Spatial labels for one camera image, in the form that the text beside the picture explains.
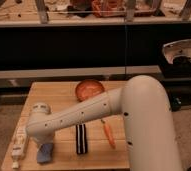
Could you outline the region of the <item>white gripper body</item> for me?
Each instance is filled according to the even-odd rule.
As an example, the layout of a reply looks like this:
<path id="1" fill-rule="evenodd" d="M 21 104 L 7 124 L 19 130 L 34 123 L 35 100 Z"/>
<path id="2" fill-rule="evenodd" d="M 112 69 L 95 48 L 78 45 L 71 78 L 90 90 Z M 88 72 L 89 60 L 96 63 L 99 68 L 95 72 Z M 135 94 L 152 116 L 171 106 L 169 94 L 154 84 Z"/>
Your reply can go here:
<path id="1" fill-rule="evenodd" d="M 34 142 L 37 144 L 37 148 L 40 148 L 43 144 L 54 142 L 54 133 L 39 135 L 33 138 Z"/>

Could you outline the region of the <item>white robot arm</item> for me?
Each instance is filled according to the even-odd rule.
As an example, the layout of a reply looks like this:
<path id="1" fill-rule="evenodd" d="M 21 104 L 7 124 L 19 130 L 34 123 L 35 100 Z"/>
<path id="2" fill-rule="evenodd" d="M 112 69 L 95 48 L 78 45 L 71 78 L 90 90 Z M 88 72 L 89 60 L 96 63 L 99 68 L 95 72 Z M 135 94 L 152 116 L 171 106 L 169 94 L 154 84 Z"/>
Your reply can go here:
<path id="1" fill-rule="evenodd" d="M 123 116 L 130 171 L 183 171 L 168 95 L 147 75 L 54 114 L 35 105 L 26 132 L 44 144 L 60 129 L 115 114 Z"/>

